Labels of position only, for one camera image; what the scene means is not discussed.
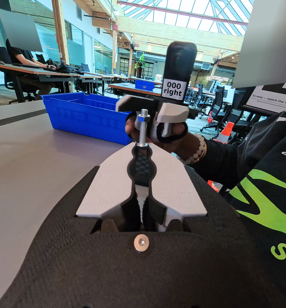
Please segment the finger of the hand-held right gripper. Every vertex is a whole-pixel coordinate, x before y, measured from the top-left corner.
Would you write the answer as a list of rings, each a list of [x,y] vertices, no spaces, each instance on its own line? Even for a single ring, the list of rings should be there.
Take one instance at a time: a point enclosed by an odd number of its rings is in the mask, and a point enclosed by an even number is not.
[[[141,113],[141,109],[147,109],[150,115],[150,121],[147,123],[147,131],[156,131],[156,113],[158,112],[158,98],[148,96],[146,98],[125,95],[116,103],[116,112],[130,112],[126,117],[126,121],[131,116],[137,116]],[[138,119],[135,120],[135,128],[140,130]]]
[[[160,128],[160,136],[171,136],[172,127],[175,123],[183,123],[187,120],[189,108],[174,103],[162,103],[160,110],[156,113],[156,124],[164,124]]]

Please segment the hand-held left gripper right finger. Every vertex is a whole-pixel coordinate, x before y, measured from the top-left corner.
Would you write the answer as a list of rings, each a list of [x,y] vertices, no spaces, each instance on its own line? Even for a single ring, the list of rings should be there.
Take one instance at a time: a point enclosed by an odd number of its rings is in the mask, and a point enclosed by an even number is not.
[[[150,143],[149,195],[146,199],[146,230],[165,231],[170,221],[205,217],[207,210],[184,164],[172,154]]]

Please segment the person's right forearm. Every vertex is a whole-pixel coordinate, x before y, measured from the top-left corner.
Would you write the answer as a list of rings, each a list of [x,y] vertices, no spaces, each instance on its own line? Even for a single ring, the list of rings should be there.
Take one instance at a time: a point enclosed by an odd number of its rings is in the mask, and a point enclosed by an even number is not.
[[[190,167],[205,181],[217,182],[228,189],[234,188],[260,160],[245,141],[227,145],[207,140],[206,145],[205,156]]]

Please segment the person's right hand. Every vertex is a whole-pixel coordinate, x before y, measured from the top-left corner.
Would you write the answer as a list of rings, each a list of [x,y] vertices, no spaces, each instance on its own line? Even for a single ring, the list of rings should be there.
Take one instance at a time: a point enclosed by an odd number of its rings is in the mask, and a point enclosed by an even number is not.
[[[127,135],[130,135],[135,142],[139,142],[140,132],[135,128],[136,118],[136,115],[128,118],[125,124],[125,132]],[[170,144],[161,142],[156,142],[155,144],[166,152],[175,153],[183,160],[187,160],[199,150],[200,141],[196,136],[188,132],[182,139],[173,141]]]

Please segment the black framed instruction sign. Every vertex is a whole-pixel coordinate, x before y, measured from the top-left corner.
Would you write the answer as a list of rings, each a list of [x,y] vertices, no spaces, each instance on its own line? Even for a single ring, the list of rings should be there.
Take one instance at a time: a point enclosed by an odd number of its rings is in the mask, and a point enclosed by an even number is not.
[[[237,108],[260,114],[274,115],[286,110],[286,83],[242,88],[245,94]]]

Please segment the black foam pad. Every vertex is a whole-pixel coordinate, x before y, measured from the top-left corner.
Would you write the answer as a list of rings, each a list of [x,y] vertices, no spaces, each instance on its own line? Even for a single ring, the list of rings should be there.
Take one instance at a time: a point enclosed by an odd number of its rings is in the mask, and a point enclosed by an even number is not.
[[[129,165],[129,173],[132,176],[135,185],[149,187],[151,180],[149,160],[142,155],[137,147],[132,149],[133,159]]]

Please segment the person's black printed shirt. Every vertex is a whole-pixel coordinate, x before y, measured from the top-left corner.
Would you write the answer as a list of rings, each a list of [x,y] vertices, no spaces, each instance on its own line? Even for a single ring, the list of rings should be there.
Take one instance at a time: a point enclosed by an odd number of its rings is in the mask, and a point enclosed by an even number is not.
[[[239,183],[227,201],[254,239],[268,273],[286,299],[286,110],[254,125],[243,142],[221,145]]]

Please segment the thin long steel bolt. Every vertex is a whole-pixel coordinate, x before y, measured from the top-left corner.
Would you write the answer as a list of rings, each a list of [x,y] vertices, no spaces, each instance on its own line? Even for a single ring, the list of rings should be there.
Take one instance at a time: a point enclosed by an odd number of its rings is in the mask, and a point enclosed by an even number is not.
[[[149,115],[147,109],[141,109],[141,113],[143,116]],[[148,146],[146,143],[146,132],[147,132],[147,123],[148,122],[139,122],[140,126],[140,137],[139,137],[139,142],[137,143],[137,146],[139,148],[145,148]]]

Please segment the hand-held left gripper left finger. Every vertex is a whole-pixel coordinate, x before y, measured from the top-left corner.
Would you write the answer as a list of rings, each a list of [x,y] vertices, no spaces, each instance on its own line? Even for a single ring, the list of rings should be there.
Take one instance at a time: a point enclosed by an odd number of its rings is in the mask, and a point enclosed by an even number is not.
[[[118,229],[137,230],[137,195],[131,172],[136,154],[136,143],[130,143],[100,164],[76,216],[111,219]]]

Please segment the wooden office table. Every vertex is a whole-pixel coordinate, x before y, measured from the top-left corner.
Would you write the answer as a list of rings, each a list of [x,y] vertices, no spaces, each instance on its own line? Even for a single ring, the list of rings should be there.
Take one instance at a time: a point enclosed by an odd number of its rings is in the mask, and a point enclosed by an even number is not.
[[[13,64],[1,64],[0,71],[10,75],[13,82],[14,91],[17,97],[17,102],[25,102],[26,98],[23,94],[23,89],[18,79],[21,75],[37,75],[40,82],[54,82],[58,84],[59,91],[57,93],[70,93],[71,83],[81,80],[83,83],[88,84],[88,90],[92,89],[91,83],[100,83],[103,77],[92,73],[85,73],[83,75],[76,73],[61,73],[56,71],[41,70],[37,67],[19,67]]]
[[[114,83],[109,84],[108,87],[113,89],[114,94],[117,92],[121,92],[122,95],[128,94],[132,96],[138,96],[138,97],[146,97],[146,96],[153,96],[153,97],[160,97],[162,89],[161,88],[154,88],[152,91],[144,90],[144,89],[138,89],[135,88],[135,84],[128,84],[128,83]]]

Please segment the blue plastic bin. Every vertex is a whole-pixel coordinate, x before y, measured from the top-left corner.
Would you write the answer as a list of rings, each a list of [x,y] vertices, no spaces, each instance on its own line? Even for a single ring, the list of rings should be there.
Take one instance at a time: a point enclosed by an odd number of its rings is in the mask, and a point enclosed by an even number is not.
[[[153,89],[155,88],[155,84],[145,79],[142,79],[142,80],[136,79],[135,88],[140,89],[140,90],[145,90],[145,91],[153,91]]]
[[[83,92],[42,95],[54,129],[122,145],[132,142],[125,133],[129,112],[116,112],[117,98]]]

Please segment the green potted plant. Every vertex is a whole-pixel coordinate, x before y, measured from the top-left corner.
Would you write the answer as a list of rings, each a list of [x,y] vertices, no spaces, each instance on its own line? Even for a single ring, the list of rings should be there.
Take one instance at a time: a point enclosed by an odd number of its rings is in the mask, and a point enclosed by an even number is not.
[[[138,61],[134,63],[134,69],[138,69],[138,67],[146,67],[146,63],[144,61],[144,54],[142,54]]]

